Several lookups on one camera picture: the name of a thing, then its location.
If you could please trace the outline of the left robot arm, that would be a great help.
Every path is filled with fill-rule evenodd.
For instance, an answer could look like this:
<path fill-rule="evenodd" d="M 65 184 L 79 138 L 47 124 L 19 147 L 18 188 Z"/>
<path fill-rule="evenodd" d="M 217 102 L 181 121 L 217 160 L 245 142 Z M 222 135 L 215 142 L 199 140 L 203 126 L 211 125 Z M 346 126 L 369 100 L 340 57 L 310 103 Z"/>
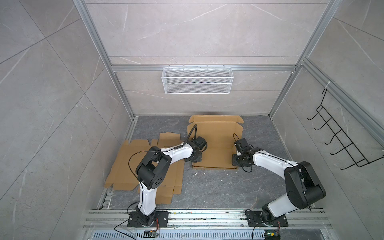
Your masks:
<path fill-rule="evenodd" d="M 151 147 L 136 168 L 140 183 L 140 202 L 137 212 L 142 217 L 153 216 L 156 211 L 157 188 L 165 180 L 170 166 L 180 160 L 196 163 L 208 143 L 202 137 L 192 138 L 170 148 Z"/>

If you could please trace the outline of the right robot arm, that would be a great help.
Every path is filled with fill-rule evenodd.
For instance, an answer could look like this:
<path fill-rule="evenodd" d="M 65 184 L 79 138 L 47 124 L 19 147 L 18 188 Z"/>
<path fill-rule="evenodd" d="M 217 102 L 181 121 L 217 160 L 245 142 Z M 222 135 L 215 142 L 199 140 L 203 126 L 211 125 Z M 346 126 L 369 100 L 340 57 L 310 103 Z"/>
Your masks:
<path fill-rule="evenodd" d="M 310 208 L 325 198 L 326 190 L 310 163 L 297 163 L 271 155 L 263 149 L 252 147 L 246 139 L 236 140 L 234 145 L 237 153 L 232 156 L 233 166 L 262 167 L 285 180 L 286 193 L 263 206 L 263 224 L 271 226 L 279 217 Z"/>

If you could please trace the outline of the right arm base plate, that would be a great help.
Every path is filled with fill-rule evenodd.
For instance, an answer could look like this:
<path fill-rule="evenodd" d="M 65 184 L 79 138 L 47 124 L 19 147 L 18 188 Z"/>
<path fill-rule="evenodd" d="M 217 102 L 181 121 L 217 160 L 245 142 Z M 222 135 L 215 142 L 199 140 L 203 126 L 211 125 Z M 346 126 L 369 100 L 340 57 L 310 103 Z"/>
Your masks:
<path fill-rule="evenodd" d="M 286 215 L 274 217 L 266 211 L 245 210 L 249 227 L 288 227 Z"/>

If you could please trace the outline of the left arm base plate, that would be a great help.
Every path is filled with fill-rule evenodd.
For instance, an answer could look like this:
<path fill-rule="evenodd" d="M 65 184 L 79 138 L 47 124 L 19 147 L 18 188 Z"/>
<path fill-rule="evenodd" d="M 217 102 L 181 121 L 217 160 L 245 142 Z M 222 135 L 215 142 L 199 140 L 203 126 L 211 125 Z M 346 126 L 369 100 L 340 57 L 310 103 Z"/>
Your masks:
<path fill-rule="evenodd" d="M 169 221 L 169 212 L 154 211 L 149 216 L 144 215 L 142 212 L 131 212 L 128 219 L 127 227 L 160 227 L 166 228 Z"/>

